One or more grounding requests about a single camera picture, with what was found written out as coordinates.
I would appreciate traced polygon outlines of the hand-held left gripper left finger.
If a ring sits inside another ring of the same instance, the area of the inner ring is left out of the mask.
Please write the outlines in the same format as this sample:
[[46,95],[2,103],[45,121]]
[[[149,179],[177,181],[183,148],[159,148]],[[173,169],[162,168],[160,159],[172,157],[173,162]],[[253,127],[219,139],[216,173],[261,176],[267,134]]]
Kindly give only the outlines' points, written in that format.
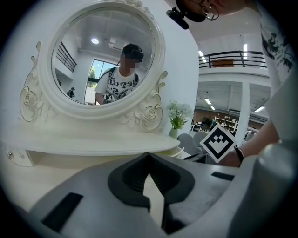
[[144,196],[147,153],[77,172],[42,198],[29,214],[51,238],[164,238]]

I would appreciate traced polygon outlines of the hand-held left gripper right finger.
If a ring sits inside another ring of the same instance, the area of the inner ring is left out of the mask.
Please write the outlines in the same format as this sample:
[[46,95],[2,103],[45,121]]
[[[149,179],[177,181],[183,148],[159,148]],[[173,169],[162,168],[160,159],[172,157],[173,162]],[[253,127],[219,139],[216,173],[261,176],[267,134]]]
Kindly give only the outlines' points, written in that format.
[[149,154],[150,175],[164,198],[161,226],[150,234],[227,234],[237,200],[225,200],[239,169]]

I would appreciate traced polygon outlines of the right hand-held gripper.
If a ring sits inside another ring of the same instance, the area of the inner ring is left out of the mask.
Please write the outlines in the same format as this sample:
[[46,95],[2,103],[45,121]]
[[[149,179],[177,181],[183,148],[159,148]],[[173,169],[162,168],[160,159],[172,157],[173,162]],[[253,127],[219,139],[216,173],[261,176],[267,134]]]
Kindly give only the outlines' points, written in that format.
[[225,130],[221,125],[216,125],[201,140],[200,145],[215,163],[219,163],[228,152],[234,149],[236,141],[230,132]]

